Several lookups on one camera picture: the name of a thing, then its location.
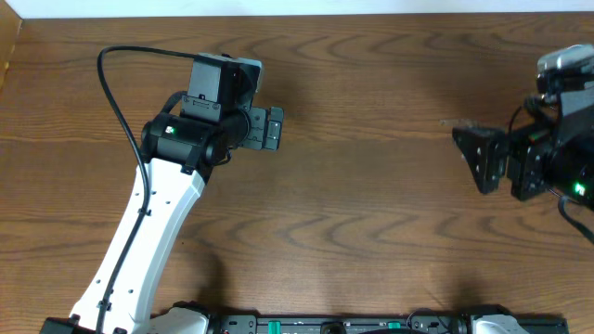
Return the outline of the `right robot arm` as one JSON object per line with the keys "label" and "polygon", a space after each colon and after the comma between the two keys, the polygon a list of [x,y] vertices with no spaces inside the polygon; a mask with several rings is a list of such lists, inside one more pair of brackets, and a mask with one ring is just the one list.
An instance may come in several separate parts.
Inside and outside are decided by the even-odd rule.
{"label": "right robot arm", "polygon": [[593,207],[593,73],[541,71],[536,82],[537,95],[521,106],[532,123],[506,130],[456,126],[453,140],[481,193],[497,190],[502,177],[510,179],[510,193],[519,201],[550,192],[562,218],[591,241],[592,229],[566,207]]}

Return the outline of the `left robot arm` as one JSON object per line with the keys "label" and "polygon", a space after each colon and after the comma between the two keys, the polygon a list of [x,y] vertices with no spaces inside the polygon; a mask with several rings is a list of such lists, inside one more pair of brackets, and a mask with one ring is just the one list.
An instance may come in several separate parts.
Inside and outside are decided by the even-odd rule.
{"label": "left robot arm", "polygon": [[212,333],[210,315],[190,302],[153,316],[163,269],[181,225],[201,197],[213,169],[237,148],[278,150],[284,111],[255,107],[264,65],[228,54],[189,55],[187,90],[175,92],[139,138],[97,71],[136,161],[127,207],[108,251],[66,318],[48,317],[44,333]]}

